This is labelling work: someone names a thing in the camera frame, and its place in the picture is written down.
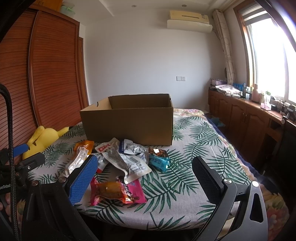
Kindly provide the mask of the person's left hand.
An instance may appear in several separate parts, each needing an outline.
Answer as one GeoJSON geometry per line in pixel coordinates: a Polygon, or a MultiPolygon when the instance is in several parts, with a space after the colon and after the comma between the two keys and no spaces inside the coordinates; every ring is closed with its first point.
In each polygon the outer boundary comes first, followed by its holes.
{"type": "Polygon", "coordinates": [[[1,211],[5,212],[5,217],[11,222],[11,194],[1,195],[1,211]]]}

